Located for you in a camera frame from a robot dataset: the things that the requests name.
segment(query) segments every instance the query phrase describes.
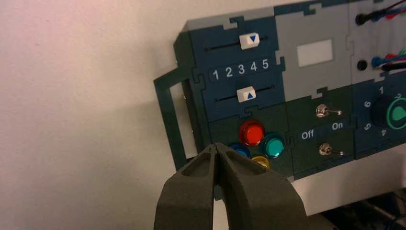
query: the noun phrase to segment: black hole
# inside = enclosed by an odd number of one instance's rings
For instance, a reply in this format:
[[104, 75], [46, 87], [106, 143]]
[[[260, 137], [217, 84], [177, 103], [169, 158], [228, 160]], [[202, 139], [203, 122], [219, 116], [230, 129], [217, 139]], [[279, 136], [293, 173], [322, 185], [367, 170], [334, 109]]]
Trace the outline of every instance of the black hole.
[[368, 63], [365, 60], [361, 60], [357, 63], [357, 69], [359, 71], [364, 71], [368, 67]]

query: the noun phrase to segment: number 5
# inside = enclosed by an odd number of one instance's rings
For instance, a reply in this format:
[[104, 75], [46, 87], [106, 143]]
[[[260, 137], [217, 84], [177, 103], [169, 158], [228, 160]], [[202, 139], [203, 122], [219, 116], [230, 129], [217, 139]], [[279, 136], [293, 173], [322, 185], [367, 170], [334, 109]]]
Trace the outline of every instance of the number 5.
[[268, 59], [262, 60], [262, 67], [263, 67], [264, 69], [267, 69], [267, 68], [269, 67]]

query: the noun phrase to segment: panel module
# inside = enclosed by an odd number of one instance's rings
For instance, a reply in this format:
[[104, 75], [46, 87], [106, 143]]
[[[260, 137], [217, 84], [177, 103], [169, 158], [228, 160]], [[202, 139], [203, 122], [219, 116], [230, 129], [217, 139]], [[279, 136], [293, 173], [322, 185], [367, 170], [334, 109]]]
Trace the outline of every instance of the panel module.
[[178, 68], [155, 80], [176, 168], [188, 160], [169, 91], [179, 82], [198, 152], [221, 142], [286, 177], [404, 143], [406, 6], [371, 14], [394, 3], [315, 0], [188, 21]]

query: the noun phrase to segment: metal toggle switch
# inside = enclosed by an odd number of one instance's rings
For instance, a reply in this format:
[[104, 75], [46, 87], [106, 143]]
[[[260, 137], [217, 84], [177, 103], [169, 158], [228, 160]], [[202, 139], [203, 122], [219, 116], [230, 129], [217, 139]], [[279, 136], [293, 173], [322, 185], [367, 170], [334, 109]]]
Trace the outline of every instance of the metal toggle switch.
[[336, 113], [337, 115], [342, 115], [342, 111], [341, 110], [330, 110], [327, 105], [325, 104], [320, 104], [317, 108], [316, 108], [316, 116], [317, 117], [325, 117], [328, 116], [330, 113]]
[[323, 143], [320, 145], [320, 147], [318, 148], [318, 152], [320, 153], [320, 155], [322, 156], [326, 156], [326, 155], [330, 155], [331, 153], [335, 153], [339, 156], [343, 156], [344, 152], [343, 151], [338, 151], [338, 150], [334, 150], [330, 144], [328, 143]]

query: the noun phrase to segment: dark green panel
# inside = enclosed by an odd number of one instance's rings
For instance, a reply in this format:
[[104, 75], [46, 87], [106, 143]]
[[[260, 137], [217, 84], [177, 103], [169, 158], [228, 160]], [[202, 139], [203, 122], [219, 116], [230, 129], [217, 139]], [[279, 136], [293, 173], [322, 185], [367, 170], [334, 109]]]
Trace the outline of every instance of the dark green panel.
[[[248, 119], [259, 120], [264, 125], [266, 134], [276, 133], [281, 136], [285, 142], [285, 150], [283, 153], [275, 159], [269, 159], [271, 168], [285, 177], [292, 176], [292, 155], [289, 144], [286, 144], [288, 141], [285, 138], [288, 131], [285, 104], [270, 106], [263, 109], [258, 109], [254, 106], [247, 108], [246, 112], [251, 112], [252, 116], [244, 119], [239, 119], [238, 116], [234, 116], [209, 123], [213, 143], [220, 142], [225, 145], [230, 145], [240, 142], [238, 139], [238, 131], [242, 123]], [[264, 154], [261, 154], [259, 146], [249, 147], [249, 150], [252, 157], [256, 155], [265, 156]]]
[[[317, 117], [316, 108], [320, 104], [332, 110], [341, 110], [342, 115], [330, 113], [326, 117]], [[293, 171], [295, 179], [343, 164], [353, 160], [354, 124], [351, 119], [351, 87], [324, 91], [323, 96], [315, 99], [305, 97], [286, 103], [289, 119], [289, 137], [293, 141]], [[344, 156], [330, 154], [322, 156], [318, 149], [322, 143], [328, 143], [335, 150], [344, 151]]]
[[[320, 104], [330, 109], [341, 110], [342, 115], [330, 113], [327, 117], [318, 118], [316, 108]], [[311, 99], [310, 96], [286, 103], [288, 111], [289, 128], [296, 133], [317, 126], [334, 123], [343, 118], [349, 119], [352, 112], [351, 87], [346, 86], [323, 93], [322, 97]]]
[[[344, 151], [344, 156], [334, 153], [320, 155], [318, 149], [322, 143], [329, 143], [333, 149]], [[301, 173], [306, 176], [351, 161], [354, 155], [353, 131], [338, 131], [311, 141], [300, 142], [295, 145], [292, 153], [295, 175]]]

